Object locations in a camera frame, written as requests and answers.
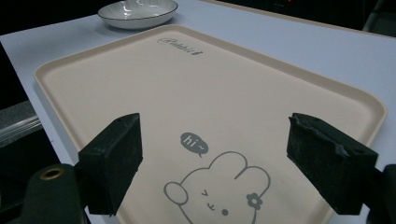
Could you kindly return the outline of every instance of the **bunny face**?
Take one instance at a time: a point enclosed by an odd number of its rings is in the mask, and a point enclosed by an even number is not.
[[[163,191],[190,223],[255,223],[270,176],[237,152],[217,156]]]

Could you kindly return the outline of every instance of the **white table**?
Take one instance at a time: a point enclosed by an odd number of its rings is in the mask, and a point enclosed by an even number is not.
[[[167,24],[184,25],[213,35],[345,82],[379,98],[389,114],[371,149],[379,153],[377,169],[382,171],[385,165],[396,162],[396,38],[226,4],[198,0],[177,2],[177,14]],[[138,32],[109,28],[93,15],[0,36],[61,162],[75,164],[78,154],[38,88],[35,70],[44,63]],[[363,207],[357,217],[334,215],[330,223],[365,223],[367,212]],[[90,219],[93,223],[117,223],[115,218],[90,215]]]

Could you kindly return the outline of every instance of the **beige tray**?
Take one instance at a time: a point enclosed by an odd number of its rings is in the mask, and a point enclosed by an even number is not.
[[[332,209],[286,157],[293,112],[370,144],[367,92],[176,25],[72,55],[35,78],[77,149],[140,113],[144,159],[120,223],[325,223]]]

